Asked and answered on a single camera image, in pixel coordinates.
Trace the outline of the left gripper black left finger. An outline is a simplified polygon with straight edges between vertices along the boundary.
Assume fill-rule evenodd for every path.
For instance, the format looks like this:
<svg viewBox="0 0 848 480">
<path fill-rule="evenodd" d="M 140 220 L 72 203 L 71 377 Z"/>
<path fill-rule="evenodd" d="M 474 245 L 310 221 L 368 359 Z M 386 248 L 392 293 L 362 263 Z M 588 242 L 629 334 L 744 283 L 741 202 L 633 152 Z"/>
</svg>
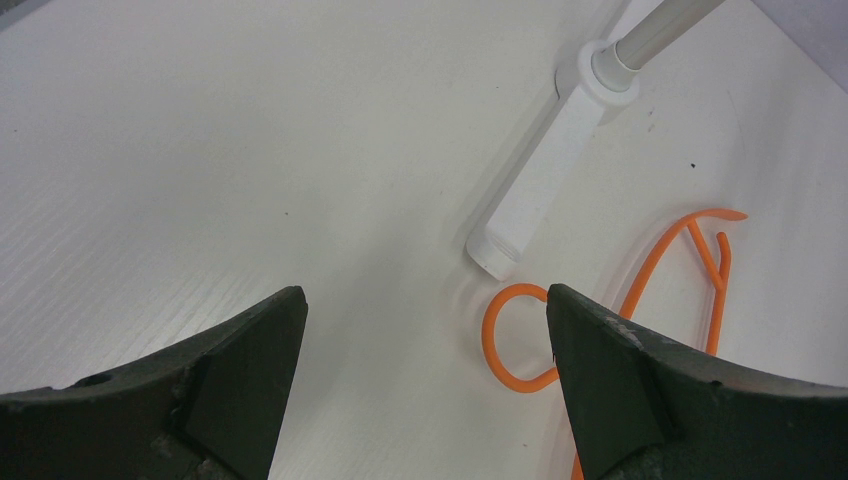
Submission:
<svg viewBox="0 0 848 480">
<path fill-rule="evenodd" d="M 306 326 L 291 286 L 125 365 L 1 398 L 5 479 L 264 479 Z"/>
</svg>

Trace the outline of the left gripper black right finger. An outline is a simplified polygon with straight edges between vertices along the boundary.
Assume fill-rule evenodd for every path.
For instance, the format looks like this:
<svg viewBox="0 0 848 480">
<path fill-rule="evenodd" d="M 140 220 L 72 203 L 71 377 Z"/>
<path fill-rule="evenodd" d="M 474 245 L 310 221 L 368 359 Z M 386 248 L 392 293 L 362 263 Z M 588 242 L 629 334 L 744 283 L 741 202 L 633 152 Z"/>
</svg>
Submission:
<svg viewBox="0 0 848 480">
<path fill-rule="evenodd" d="M 847 391 L 737 365 L 563 284 L 547 323 L 587 479 L 843 479 Z"/>
</svg>

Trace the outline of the orange plastic hanger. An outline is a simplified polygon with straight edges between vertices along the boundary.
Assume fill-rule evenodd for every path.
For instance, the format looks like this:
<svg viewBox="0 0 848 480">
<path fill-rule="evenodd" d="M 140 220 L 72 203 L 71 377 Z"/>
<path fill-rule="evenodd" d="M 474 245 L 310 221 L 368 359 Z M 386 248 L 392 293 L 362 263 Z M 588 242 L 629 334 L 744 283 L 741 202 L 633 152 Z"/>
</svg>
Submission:
<svg viewBox="0 0 848 480">
<path fill-rule="evenodd" d="M 733 254 L 727 234 L 719 232 L 716 234 L 719 260 L 714 260 L 711 250 L 707 246 L 705 236 L 698 224 L 700 218 L 714 218 L 738 222 L 746 220 L 748 215 L 727 208 L 710 208 L 687 214 L 678 219 L 659 237 L 649 251 L 627 290 L 619 309 L 619 315 L 628 320 L 633 318 L 633 314 L 637 309 L 648 282 L 662 260 L 663 255 L 681 232 L 688 231 L 695 246 L 696 253 L 704 266 L 707 279 L 714 290 L 713 305 L 710 312 L 704 347 L 705 353 L 714 356 L 717 354 L 720 343 Z M 535 284 L 517 283 L 505 287 L 493 297 L 484 312 L 481 327 L 481 344 L 489 370 L 502 385 L 518 393 L 532 394 L 558 380 L 559 373 L 557 370 L 552 367 L 532 379 L 521 379 L 514 376 L 506 368 L 498 354 L 496 346 L 498 316 L 510 300 L 521 296 L 533 297 L 543 303 L 548 300 L 547 291 Z"/>
</svg>

